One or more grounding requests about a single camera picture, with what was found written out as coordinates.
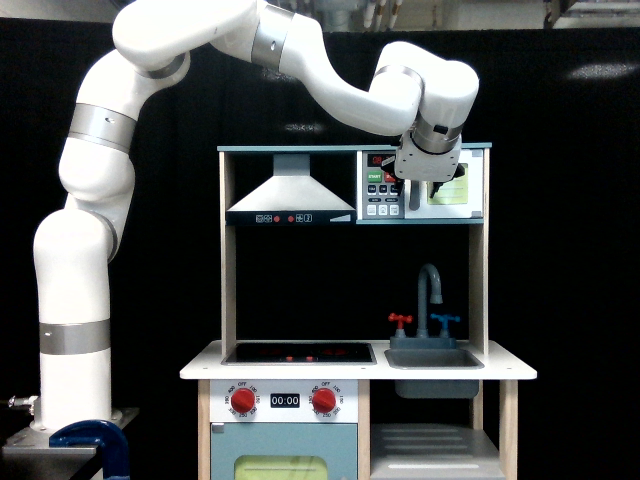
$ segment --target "digital display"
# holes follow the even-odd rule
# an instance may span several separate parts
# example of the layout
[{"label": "digital display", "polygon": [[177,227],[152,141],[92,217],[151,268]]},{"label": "digital display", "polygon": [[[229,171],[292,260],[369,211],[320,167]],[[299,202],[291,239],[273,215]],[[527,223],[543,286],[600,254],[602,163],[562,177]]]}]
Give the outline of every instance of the digital display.
[{"label": "digital display", "polygon": [[272,393],[271,408],[299,408],[299,393]]},{"label": "digital display", "polygon": [[367,156],[367,166],[368,167],[380,167],[382,166],[382,162],[384,162],[389,157],[394,157],[395,153],[372,153]]}]

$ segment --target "wooden frame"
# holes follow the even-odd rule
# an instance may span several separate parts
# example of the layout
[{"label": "wooden frame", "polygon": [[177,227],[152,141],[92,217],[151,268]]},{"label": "wooden frame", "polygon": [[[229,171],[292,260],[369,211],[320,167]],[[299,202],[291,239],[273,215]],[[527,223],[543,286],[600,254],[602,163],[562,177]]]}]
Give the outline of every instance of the wooden frame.
[{"label": "wooden frame", "polygon": [[[489,149],[483,152],[482,224],[469,225],[469,340],[483,354],[489,353],[488,265],[489,265]],[[220,232],[222,355],[236,343],[236,237],[235,227],[226,225],[231,207],[234,165],[228,153],[220,153]],[[198,381],[198,478],[211,479],[210,403],[211,380]],[[517,479],[518,381],[500,381],[500,465],[507,480]],[[371,470],[370,380],[358,380],[358,480],[369,480]],[[484,383],[470,402],[470,425],[484,428]]]}]

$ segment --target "toy kitchen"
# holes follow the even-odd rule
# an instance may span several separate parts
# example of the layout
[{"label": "toy kitchen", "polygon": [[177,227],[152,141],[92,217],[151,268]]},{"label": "toy kitchen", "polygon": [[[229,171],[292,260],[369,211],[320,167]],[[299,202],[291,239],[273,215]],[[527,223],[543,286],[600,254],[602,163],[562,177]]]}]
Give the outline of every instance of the toy kitchen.
[{"label": "toy kitchen", "polygon": [[389,146],[219,147],[221,340],[180,373],[200,480],[517,478],[537,373],[489,340],[489,151],[437,185],[389,175]]}]

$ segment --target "red knob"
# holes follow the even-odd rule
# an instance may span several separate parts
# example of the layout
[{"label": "red knob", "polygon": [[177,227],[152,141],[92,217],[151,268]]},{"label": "red knob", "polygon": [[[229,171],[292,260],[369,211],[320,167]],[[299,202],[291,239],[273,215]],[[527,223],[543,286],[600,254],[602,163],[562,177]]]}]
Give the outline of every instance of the red knob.
[{"label": "red knob", "polygon": [[248,388],[239,388],[231,395],[231,408],[238,413],[247,413],[256,404],[256,396]]},{"label": "red knob", "polygon": [[316,412],[329,413],[336,406],[336,396],[328,388],[321,388],[313,394],[311,403]]},{"label": "red knob", "polygon": [[402,330],[405,323],[413,322],[413,315],[405,317],[404,315],[396,315],[395,313],[392,313],[389,315],[389,321],[398,322],[398,330]]}]

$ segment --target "blue faucet handle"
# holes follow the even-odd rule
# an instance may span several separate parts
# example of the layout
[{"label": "blue faucet handle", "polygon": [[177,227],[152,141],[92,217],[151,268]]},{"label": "blue faucet handle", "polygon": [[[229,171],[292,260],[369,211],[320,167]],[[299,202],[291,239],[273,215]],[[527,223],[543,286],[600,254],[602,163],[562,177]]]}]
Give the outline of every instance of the blue faucet handle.
[{"label": "blue faucet handle", "polygon": [[460,317],[448,314],[438,315],[437,313],[432,313],[431,318],[437,318],[442,323],[442,332],[447,332],[447,337],[449,336],[449,322],[460,322]]}]

